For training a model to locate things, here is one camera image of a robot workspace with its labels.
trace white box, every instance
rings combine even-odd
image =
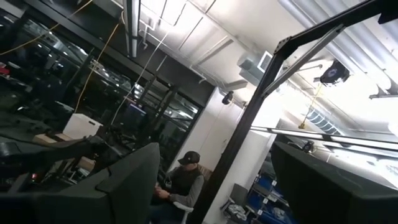
[[[72,139],[82,139],[88,136],[94,136],[98,128],[102,126],[101,123],[87,117],[84,114],[72,114],[68,124],[63,130],[63,134],[71,137]]]

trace white ceiling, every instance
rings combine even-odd
[[[141,20],[143,22],[140,24],[140,29],[145,29],[144,23],[155,26],[154,30],[148,29],[147,36],[147,40],[155,45],[167,34],[160,49],[187,67],[196,65],[201,59],[207,58],[208,60],[194,68],[210,83],[220,88],[243,79],[239,75],[240,68],[236,64],[238,58],[245,52],[250,51],[257,55],[262,55],[264,51],[272,53],[280,40],[304,30],[304,26],[294,19],[278,0],[215,0],[212,5],[213,1],[188,0],[186,3],[185,0],[167,0],[162,20],[158,23],[165,0],[142,0],[141,3],[144,6],[141,8]],[[319,5],[322,5],[323,1],[327,0],[316,0]],[[344,0],[344,2],[348,6],[353,6],[359,3],[359,0]],[[210,19],[206,16],[202,18],[203,12],[210,5],[212,7],[207,12]],[[181,16],[174,26],[179,14]],[[397,57],[394,51],[398,48],[397,43],[389,38],[376,20],[368,19],[365,24]],[[235,37],[235,41],[227,44],[211,57],[206,57],[213,46],[217,48],[218,42],[224,39],[223,43],[225,43],[229,40],[226,30]],[[191,31],[193,31],[191,36],[181,45]],[[312,44],[314,43],[299,48],[287,59],[286,64],[293,64],[294,60],[306,52]],[[315,58],[319,57],[331,59],[331,55],[326,50],[320,52]],[[323,70],[307,70],[290,79],[310,99],[313,98],[318,85],[313,82],[313,78],[319,77],[330,66],[330,62],[323,64]],[[235,95],[239,101],[248,102],[255,88],[249,83],[246,88],[236,90]],[[398,138],[391,135],[387,128],[388,122],[394,118],[395,114],[398,114],[396,111],[398,108],[392,108],[398,100],[396,98],[369,100],[368,96],[375,93],[377,93],[377,87],[374,81],[364,75],[354,74],[342,85],[323,88],[315,106],[326,111],[331,118],[337,119],[337,123],[340,123],[342,128],[358,133],[370,131],[376,134],[387,134],[391,140],[398,141]]]

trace gray shirt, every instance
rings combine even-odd
[[[170,177],[174,171],[177,168],[175,168],[174,170],[170,171],[167,174],[167,177]],[[195,205],[195,203],[198,200],[201,188],[203,187],[203,183],[205,182],[205,178],[203,177],[203,175],[198,176],[195,181],[193,182],[191,189],[189,190],[189,193],[187,196],[183,196],[183,195],[178,195],[178,194],[171,194],[170,196],[170,200],[172,202],[180,202],[181,204],[188,206],[190,208],[193,208],[193,206]]]

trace black equipment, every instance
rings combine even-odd
[[[234,98],[234,91],[229,91],[223,98],[223,104],[228,105],[232,102],[232,99]]]
[[[272,163],[298,223],[398,223],[398,191],[274,143]]]
[[[0,194],[0,214],[18,223],[144,223],[159,169],[151,143],[56,194]]]
[[[303,146],[303,152],[309,153],[313,151],[313,141],[307,141]]]
[[[0,177],[17,177],[27,172],[48,167],[57,161],[102,154],[109,146],[94,136],[88,139],[56,142],[40,146],[26,142],[0,143]]]
[[[335,60],[330,68],[320,77],[320,81],[325,86],[334,86],[337,83],[347,81],[349,70],[339,61]]]

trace black vest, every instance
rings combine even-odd
[[[172,182],[170,193],[187,196],[192,184],[200,175],[202,174],[198,168],[191,171],[185,171],[183,167],[177,168],[177,170],[174,171],[173,176],[170,177]]]

